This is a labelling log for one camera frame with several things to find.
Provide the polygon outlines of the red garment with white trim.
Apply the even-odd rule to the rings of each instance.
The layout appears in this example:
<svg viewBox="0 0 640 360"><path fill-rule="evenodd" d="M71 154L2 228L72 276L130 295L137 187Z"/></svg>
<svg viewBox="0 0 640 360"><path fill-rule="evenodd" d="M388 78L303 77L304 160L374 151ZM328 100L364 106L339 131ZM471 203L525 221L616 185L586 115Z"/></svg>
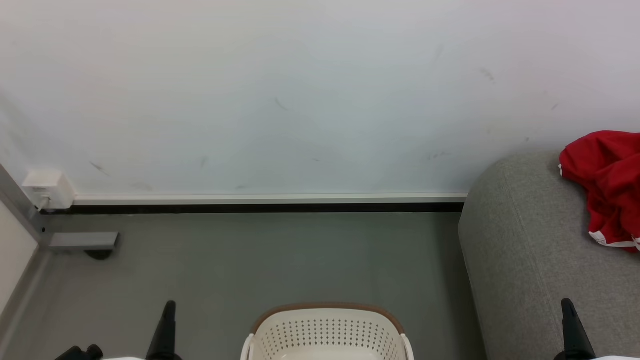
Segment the red garment with white trim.
<svg viewBox="0 0 640 360"><path fill-rule="evenodd" d="M590 133L565 146L558 162L560 175L585 190L590 237L640 253L640 132Z"/></svg>

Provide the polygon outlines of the grey fabric sofa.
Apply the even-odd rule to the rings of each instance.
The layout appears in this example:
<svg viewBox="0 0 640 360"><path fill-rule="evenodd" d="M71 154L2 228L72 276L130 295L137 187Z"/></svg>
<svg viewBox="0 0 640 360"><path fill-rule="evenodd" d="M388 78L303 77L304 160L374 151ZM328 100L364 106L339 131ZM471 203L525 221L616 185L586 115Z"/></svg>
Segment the grey fabric sofa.
<svg viewBox="0 0 640 360"><path fill-rule="evenodd" d="M599 357L640 358L640 253L588 234L585 191L563 178L559 150L492 164L458 226L489 360L553 360L570 299Z"/></svg>

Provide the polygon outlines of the white partition panel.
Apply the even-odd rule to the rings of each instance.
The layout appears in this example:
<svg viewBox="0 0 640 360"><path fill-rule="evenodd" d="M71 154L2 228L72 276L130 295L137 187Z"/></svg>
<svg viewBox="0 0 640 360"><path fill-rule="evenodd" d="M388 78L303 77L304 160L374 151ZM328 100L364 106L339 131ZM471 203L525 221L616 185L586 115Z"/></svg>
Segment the white partition panel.
<svg viewBox="0 0 640 360"><path fill-rule="evenodd" d="M0 317L7 309L37 248L37 240L0 201Z"/></svg>

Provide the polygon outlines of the grey metal table leg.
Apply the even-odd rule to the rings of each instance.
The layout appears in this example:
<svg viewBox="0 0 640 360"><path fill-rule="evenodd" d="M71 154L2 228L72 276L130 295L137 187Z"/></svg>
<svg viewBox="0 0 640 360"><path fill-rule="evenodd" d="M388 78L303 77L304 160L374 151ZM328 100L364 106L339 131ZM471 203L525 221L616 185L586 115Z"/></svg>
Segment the grey metal table leg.
<svg viewBox="0 0 640 360"><path fill-rule="evenodd" d="M38 248L54 253L83 252L91 259L104 261L112 256L121 241L121 234L110 232L55 232L46 226L46 212L38 210L19 184L0 164L0 201L18 218L34 237Z"/></svg>

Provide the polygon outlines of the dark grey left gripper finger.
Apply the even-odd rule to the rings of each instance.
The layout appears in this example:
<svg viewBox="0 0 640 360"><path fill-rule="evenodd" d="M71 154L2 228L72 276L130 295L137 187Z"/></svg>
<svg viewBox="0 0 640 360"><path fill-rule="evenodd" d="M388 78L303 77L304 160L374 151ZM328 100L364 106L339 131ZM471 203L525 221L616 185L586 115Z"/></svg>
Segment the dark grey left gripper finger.
<svg viewBox="0 0 640 360"><path fill-rule="evenodd" d="M167 301L160 320L158 321L145 360L182 360L182 357L176 353L175 348L176 310L176 302L173 300Z"/></svg>

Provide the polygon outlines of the white and black baseboard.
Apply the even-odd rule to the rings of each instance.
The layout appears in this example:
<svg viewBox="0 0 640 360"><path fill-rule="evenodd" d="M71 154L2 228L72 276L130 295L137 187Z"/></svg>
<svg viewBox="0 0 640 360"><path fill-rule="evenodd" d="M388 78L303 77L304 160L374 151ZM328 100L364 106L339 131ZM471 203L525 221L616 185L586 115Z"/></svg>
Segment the white and black baseboard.
<svg viewBox="0 0 640 360"><path fill-rule="evenodd" d="M42 215L459 213L467 193L78 195Z"/></svg>

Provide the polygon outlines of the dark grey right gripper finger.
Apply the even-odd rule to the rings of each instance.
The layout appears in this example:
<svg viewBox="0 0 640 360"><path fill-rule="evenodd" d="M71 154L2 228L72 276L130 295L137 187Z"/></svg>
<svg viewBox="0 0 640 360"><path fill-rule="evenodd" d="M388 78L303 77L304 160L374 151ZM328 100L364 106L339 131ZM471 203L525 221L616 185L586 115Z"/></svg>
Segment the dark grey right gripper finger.
<svg viewBox="0 0 640 360"><path fill-rule="evenodd" d="M573 301L563 298L562 334L564 350L560 352L560 360L594 360L594 348L580 320Z"/></svg>

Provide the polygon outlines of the cream perforated plastic laundry basket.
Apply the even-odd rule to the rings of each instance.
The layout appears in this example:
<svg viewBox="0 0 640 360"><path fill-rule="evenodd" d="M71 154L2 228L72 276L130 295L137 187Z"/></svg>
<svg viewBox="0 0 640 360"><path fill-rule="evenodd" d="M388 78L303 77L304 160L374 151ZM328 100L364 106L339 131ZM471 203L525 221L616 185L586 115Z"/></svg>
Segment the cream perforated plastic laundry basket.
<svg viewBox="0 0 640 360"><path fill-rule="evenodd" d="M265 312L240 360L416 360L388 310L343 302L295 303Z"/></svg>

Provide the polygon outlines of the white wall socket box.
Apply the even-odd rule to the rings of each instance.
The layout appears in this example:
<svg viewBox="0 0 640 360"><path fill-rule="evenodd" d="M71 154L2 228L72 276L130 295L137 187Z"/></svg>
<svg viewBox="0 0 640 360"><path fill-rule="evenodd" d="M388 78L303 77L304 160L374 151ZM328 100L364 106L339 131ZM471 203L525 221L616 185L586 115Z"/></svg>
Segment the white wall socket box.
<svg viewBox="0 0 640 360"><path fill-rule="evenodd" d="M76 193L64 173L58 170L32 170L22 189L37 210L69 209Z"/></svg>

